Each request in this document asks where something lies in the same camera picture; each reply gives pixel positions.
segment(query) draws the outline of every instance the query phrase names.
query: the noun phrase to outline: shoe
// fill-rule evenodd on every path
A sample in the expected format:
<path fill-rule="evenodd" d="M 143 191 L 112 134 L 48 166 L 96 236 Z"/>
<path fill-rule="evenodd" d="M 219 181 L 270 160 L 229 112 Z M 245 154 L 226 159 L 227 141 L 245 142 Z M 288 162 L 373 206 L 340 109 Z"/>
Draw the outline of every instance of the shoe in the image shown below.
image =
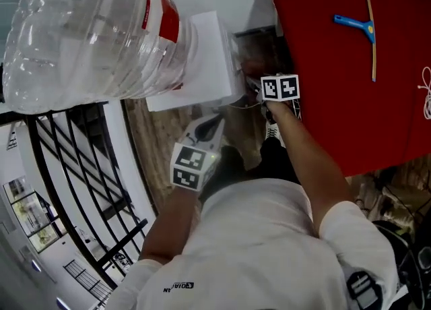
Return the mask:
<path fill-rule="evenodd" d="M 267 132 L 265 134 L 265 140 L 268 137 L 275 137 L 276 139 L 278 139 L 280 141 L 281 146 L 286 148 L 286 145 L 284 144 L 284 141 L 281 138 L 280 130 L 278 129 L 277 123 L 269 124 L 269 122 L 267 122 Z"/>

